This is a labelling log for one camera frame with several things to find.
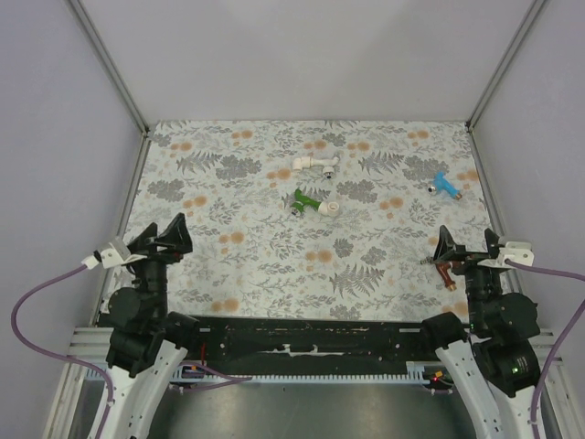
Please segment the white PVC elbow fitting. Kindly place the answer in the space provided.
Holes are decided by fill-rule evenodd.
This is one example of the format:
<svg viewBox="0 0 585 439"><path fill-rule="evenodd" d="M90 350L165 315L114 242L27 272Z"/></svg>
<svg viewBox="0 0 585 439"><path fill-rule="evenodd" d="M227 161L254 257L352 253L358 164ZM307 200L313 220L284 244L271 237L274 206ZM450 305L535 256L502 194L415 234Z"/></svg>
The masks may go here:
<svg viewBox="0 0 585 439"><path fill-rule="evenodd" d="M340 212L340 206L334 201L324 201L320 203L317 211L327 217L336 217Z"/></svg>

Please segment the green faucet chrome knob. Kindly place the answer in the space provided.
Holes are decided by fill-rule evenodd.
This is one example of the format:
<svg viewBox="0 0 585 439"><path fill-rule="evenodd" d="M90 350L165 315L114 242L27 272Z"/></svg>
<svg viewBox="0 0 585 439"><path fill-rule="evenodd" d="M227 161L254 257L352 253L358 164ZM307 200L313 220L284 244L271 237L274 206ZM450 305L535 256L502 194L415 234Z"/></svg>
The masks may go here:
<svg viewBox="0 0 585 439"><path fill-rule="evenodd" d="M291 205L291 213L294 216L302 216L307 207L317 211L322 202L306 196L299 188L293 192L293 203Z"/></svg>

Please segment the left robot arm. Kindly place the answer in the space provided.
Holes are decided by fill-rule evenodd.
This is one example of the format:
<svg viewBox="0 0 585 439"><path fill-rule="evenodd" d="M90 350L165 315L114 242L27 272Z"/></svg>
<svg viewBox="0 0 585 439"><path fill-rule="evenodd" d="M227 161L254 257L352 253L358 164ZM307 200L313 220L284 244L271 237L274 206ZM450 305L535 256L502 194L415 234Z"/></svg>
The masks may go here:
<svg viewBox="0 0 585 439"><path fill-rule="evenodd" d="M133 281L107 303L106 382L90 437L147 437L172 375L200 351L195 318L167 303L167 268L192 251L182 213L164 231L151 223L130 243L116 238L98 250L104 267L123 266Z"/></svg>

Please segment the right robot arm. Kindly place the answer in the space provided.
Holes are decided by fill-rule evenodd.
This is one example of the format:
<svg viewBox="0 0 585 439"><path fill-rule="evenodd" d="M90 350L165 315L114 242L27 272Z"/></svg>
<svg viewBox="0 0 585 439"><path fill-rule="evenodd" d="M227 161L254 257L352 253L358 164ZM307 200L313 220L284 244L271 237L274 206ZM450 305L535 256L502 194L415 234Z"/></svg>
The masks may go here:
<svg viewBox="0 0 585 439"><path fill-rule="evenodd" d="M418 324L200 317L172 314L171 339L186 361L210 366L225 380L237 376L318 380L384 380L409 363L438 362L444 379L422 372L432 390L456 390L480 438L542 438L539 398L543 371L531 341L540 333L536 304L505 293L501 274L514 256L531 260L527 243L484 233L473 252L441 228L432 261L465 281L469 315L444 312Z"/></svg>

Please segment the white faucet with elbow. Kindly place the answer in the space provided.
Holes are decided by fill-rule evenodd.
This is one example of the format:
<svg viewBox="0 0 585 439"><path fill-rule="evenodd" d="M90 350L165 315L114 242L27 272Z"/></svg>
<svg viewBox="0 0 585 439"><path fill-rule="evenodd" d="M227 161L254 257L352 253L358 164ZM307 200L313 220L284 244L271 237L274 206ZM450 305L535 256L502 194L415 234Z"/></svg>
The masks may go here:
<svg viewBox="0 0 585 439"><path fill-rule="evenodd" d="M339 164L340 158L333 156L332 158L319 159L313 156L301 156L294 158L292 161L292 170L295 172L312 167L321 167L322 175L325 179L332 179L335 174L335 167Z"/></svg>

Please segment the brown faucet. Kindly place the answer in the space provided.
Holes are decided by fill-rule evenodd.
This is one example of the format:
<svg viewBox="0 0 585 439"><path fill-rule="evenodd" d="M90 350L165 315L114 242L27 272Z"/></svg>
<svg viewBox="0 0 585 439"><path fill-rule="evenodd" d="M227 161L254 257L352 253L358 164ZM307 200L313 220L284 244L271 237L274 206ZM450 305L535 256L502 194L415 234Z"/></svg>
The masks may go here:
<svg viewBox="0 0 585 439"><path fill-rule="evenodd" d="M457 290L456 282L450 276L450 270L452 268L450 262L435 261L431 257L426 257L420 260L420 265L432 265L441 277L444 287L451 292Z"/></svg>

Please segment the blue faucet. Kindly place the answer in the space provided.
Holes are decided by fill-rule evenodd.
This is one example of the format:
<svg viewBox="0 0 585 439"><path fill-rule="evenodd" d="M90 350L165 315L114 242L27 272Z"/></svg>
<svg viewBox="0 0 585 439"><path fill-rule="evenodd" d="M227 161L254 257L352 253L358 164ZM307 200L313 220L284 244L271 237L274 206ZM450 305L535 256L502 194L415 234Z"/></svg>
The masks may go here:
<svg viewBox="0 0 585 439"><path fill-rule="evenodd" d="M440 192L447 193L451 198L459 200L463 196L461 192L455 188L449 180L445 177L443 172L438 172L431 183L427 187L427 191L431 195L439 194Z"/></svg>

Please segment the floral patterned table mat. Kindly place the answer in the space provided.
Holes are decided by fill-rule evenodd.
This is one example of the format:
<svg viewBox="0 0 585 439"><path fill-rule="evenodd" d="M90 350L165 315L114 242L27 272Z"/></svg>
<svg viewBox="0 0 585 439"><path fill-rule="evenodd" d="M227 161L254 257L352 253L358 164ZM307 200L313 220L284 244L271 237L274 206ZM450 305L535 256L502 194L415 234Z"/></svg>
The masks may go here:
<svg viewBox="0 0 585 439"><path fill-rule="evenodd" d="M295 172L293 159L338 156ZM443 172L462 198L431 195ZM299 188L334 201L327 217L291 213ZM194 249L172 265L168 304L183 314L420 321L468 315L464 280L448 291L420 265L446 226L478 251L489 226L462 123L176 120L150 133L125 236L186 215Z"/></svg>

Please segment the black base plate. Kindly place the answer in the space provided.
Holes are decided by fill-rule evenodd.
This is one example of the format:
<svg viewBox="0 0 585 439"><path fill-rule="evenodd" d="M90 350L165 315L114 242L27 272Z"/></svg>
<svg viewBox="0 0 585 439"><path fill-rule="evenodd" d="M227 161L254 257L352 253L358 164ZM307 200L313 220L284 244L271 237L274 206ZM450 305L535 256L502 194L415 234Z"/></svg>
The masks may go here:
<svg viewBox="0 0 585 439"><path fill-rule="evenodd" d="M229 375L400 374L410 361L439 361L421 323L197 316L171 335L188 360Z"/></svg>

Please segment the aluminium left corner post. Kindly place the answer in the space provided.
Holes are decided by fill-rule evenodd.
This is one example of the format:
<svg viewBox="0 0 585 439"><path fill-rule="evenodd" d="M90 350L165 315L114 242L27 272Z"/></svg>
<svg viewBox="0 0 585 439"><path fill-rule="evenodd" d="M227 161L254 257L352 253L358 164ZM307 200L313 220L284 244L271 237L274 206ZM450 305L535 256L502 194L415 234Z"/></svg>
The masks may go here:
<svg viewBox="0 0 585 439"><path fill-rule="evenodd" d="M125 80L122 77L115 61L101 38L98 28L93 23L89 12L80 0L68 0L67 6L75 17L81 31L88 40L91 49L98 58L106 76L111 82L116 94L120 98L125 110L133 120L134 125L143 137L146 137L150 131L149 124L139 110L135 99L133 98Z"/></svg>

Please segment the aluminium corner post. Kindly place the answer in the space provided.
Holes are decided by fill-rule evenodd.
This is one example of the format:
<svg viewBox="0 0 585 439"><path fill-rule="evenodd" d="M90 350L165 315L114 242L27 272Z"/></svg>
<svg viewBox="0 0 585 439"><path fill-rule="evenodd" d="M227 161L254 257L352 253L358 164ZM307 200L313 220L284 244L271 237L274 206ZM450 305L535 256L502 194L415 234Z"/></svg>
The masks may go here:
<svg viewBox="0 0 585 439"><path fill-rule="evenodd" d="M133 98L125 80L122 77L115 61L101 38L98 28L93 23L89 12L80 0L68 0L67 6L75 17L81 31L88 40L91 49L98 58L106 76L111 82L116 94L120 98L125 110L133 120L134 125L143 137L146 137L150 131L149 124L139 110L135 99Z"/></svg>
<svg viewBox="0 0 585 439"><path fill-rule="evenodd" d="M490 79L488 80L484 90L479 97L479 100L473 107L471 115L465 122L468 133L471 134L479 123L488 104L493 99L498 87L505 78L507 72L510 70L520 49L527 41L527 38L530 35L533 27L539 20L541 14L544 12L548 4L548 0L533 0L530 2L529 8L525 12L514 35L507 44L504 54L499 59L494 72L490 76Z"/></svg>

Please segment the aluminium right corner post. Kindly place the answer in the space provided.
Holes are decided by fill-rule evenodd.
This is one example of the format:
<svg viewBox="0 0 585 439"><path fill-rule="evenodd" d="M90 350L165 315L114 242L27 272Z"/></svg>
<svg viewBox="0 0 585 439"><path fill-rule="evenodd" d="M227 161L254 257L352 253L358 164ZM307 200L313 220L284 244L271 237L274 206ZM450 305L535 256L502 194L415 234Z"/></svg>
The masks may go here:
<svg viewBox="0 0 585 439"><path fill-rule="evenodd" d="M504 54L499 59L494 72L490 76L490 79L488 80L484 90L479 97L479 100L473 107L471 115L465 122L468 133L471 134L479 123L488 104L493 99L498 87L505 78L507 72L510 70L520 49L527 41L527 38L530 35L533 27L539 20L541 14L544 12L548 4L548 0L533 0L530 2L529 8L525 12L514 35L507 44Z"/></svg>

